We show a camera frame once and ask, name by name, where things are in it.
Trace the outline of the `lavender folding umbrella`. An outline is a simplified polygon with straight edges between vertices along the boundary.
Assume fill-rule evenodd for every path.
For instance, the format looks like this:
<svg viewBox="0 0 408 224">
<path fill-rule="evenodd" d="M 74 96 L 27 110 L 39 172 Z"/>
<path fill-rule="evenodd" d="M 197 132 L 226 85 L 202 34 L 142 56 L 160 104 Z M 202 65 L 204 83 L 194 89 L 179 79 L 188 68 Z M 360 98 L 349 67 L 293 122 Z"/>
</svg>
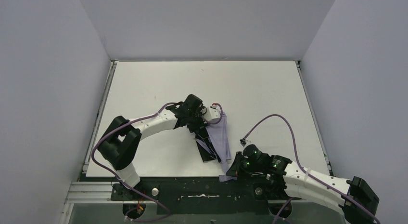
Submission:
<svg viewBox="0 0 408 224">
<path fill-rule="evenodd" d="M 196 132 L 194 139 L 203 162 L 216 160 L 220 164 L 223 174 L 218 177 L 221 182 L 237 180 L 235 176 L 226 175 L 230 169 L 228 161 L 231 160 L 226 113 L 222 114 L 218 124 L 209 125 Z"/>
</svg>

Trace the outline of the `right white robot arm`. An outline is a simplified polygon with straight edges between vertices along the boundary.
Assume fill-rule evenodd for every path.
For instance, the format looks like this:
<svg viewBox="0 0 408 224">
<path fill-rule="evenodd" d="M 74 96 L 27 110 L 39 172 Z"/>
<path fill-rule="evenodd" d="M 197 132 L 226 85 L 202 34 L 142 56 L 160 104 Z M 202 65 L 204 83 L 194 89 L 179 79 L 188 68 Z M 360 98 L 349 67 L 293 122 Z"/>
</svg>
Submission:
<svg viewBox="0 0 408 224">
<path fill-rule="evenodd" d="M 284 196 L 300 198 L 341 214 L 350 224 L 376 224 L 379 198 L 360 178 L 338 178 L 301 167 L 289 158 L 247 145 L 226 172 L 234 178 L 258 177 Z"/>
</svg>

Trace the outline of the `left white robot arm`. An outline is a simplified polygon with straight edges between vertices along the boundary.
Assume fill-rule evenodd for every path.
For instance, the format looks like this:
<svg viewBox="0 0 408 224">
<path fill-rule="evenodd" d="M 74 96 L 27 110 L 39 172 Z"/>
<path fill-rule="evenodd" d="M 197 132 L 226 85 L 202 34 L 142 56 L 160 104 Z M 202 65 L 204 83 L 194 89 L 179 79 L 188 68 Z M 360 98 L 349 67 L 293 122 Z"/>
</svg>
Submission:
<svg viewBox="0 0 408 224">
<path fill-rule="evenodd" d="M 139 143 L 162 131 L 184 126 L 190 132 L 203 128 L 206 125 L 203 107 L 202 100 L 190 94 L 185 101 L 166 103 L 146 117 L 135 120 L 115 117 L 94 146 L 91 158 L 98 166 L 113 173 L 123 185 L 134 188 L 141 181 L 133 165 Z"/>
</svg>

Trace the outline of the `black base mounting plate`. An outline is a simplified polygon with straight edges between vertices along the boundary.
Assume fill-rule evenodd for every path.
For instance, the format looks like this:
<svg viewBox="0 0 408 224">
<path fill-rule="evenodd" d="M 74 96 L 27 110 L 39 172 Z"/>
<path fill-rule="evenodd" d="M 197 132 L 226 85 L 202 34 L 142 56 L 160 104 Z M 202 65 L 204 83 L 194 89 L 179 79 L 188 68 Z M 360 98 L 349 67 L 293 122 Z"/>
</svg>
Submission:
<svg viewBox="0 0 408 224">
<path fill-rule="evenodd" d="M 277 182 L 243 178 L 221 182 L 216 177 L 144 177 L 137 194 L 112 184 L 112 201 L 123 202 L 123 213 L 138 208 L 146 217 L 176 214 L 276 213 L 289 197 Z"/>
</svg>

